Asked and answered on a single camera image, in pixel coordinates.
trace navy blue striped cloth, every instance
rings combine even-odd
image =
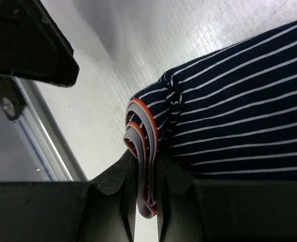
[[[297,180],[297,21],[168,70],[125,123],[147,218],[161,149],[203,178]]]

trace white surface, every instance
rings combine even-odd
[[[167,69],[297,20],[297,0],[42,0],[75,49],[70,89],[38,84],[91,179],[124,152],[124,111]],[[136,217],[135,241],[158,241]]]

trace striped fabric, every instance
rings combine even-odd
[[[202,178],[297,180],[297,21],[165,72],[131,99],[124,141],[146,218],[159,149]]]

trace metal bolt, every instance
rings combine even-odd
[[[6,97],[2,99],[2,108],[9,116],[14,117],[16,115],[16,111],[13,107],[13,104]]]

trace folded fabric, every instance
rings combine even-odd
[[[168,70],[125,124],[146,218],[159,149],[204,178],[297,180],[297,21]]]

